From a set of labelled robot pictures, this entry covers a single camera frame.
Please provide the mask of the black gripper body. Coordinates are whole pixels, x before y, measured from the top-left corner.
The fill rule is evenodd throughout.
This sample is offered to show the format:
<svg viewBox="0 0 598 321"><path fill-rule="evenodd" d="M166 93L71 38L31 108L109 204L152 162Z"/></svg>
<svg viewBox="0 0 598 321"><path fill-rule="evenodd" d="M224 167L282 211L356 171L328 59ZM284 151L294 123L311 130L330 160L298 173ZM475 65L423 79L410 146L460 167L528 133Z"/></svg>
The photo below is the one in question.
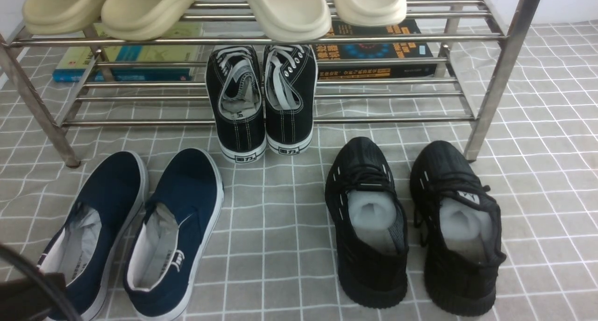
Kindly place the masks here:
<svg viewBox="0 0 598 321"><path fill-rule="evenodd" d="M54 301L29 277L1 283L2 321L45 321L52 314L62 317Z"/></svg>

